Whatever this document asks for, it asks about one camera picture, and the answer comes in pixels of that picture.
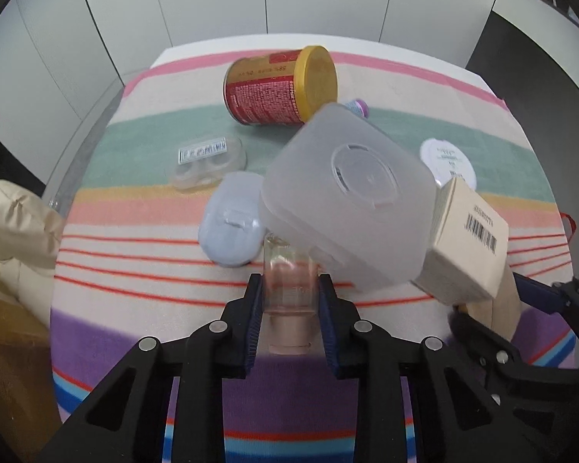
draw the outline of nutrition label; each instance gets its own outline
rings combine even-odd
[[[225,85],[225,101],[241,123],[301,123],[293,76],[245,80]]]

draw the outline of pink stripe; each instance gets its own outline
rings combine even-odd
[[[495,212],[505,219],[510,228],[562,228],[562,219],[560,219],[556,210],[508,208],[500,207],[498,204],[490,205],[495,209]]]
[[[209,194],[75,202],[68,223],[79,225],[198,225]]]
[[[149,69],[141,73],[137,78],[131,80],[125,87],[123,97],[127,97],[133,89],[145,78],[152,76],[161,76],[164,74],[180,73],[182,71],[189,71],[192,69],[209,68],[211,66],[220,66],[221,64],[231,63],[242,57],[253,57],[256,55],[264,55],[270,52],[268,50],[259,51],[236,51],[223,52],[222,54],[201,55],[199,57],[190,57],[187,59],[180,59],[167,64],[161,64],[155,68]],[[389,61],[386,59],[378,59],[376,57],[369,57],[367,55],[348,54],[346,52],[331,52],[332,58],[336,64],[352,64],[353,66],[361,66],[363,68],[380,69],[382,71],[389,71],[391,73],[406,74],[415,78],[420,78],[437,85],[452,87],[456,91],[464,94],[477,97],[483,101],[495,104],[508,110],[506,103],[497,98],[494,94],[484,91],[483,89],[446,76],[442,73],[436,73],[429,69],[412,66],[411,64],[400,63],[397,61]]]
[[[497,106],[508,110],[506,103],[503,100],[497,98],[497,96],[494,94],[486,92],[474,85],[470,85],[469,83],[465,83],[461,80],[446,76],[445,74],[436,73],[430,69],[424,69],[418,66],[412,66],[411,64],[389,61],[386,59],[368,57],[366,55],[347,54],[345,52],[331,52],[331,55],[337,64],[352,64],[353,66],[361,66],[363,68],[380,69],[382,71],[389,71],[391,73],[400,73],[406,74],[408,76],[414,76],[415,78],[420,78],[431,83],[436,83],[437,85],[452,87],[459,92],[477,97],[483,101],[496,104]]]
[[[270,52],[277,51],[261,50],[223,52],[222,54],[200,55],[198,57],[189,57],[187,59],[180,59],[171,63],[161,64],[160,66],[156,66],[147,71],[144,71],[143,73],[140,73],[136,78],[132,79],[125,86],[125,91],[122,94],[122,97],[125,98],[127,95],[131,94],[137,84],[145,78],[150,78],[152,76],[162,76],[163,74],[180,73],[182,71],[190,71],[192,69],[220,66],[221,64],[233,63],[233,61],[237,61],[242,57],[254,57],[256,55],[270,54]]]

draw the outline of barcode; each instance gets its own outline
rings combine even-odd
[[[495,254],[495,245],[498,241],[472,214],[467,215],[466,230],[472,233],[482,244],[485,244]]]
[[[221,137],[216,140],[209,140],[207,142],[180,148],[178,151],[178,165],[194,162],[199,159],[219,155],[227,151],[227,143],[225,138]]]

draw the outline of beige box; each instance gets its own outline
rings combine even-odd
[[[414,283],[443,304],[498,295],[508,251],[508,224],[455,177],[438,191],[429,248]]]

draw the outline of green stripe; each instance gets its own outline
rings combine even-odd
[[[452,142],[472,162],[481,193],[554,202],[531,150],[443,120],[382,109],[370,112],[370,122],[415,155],[431,137]],[[247,151],[247,170],[264,174],[295,133],[291,127],[240,125],[219,105],[113,123],[94,151],[82,187],[167,184],[181,145],[218,135],[238,136]]]

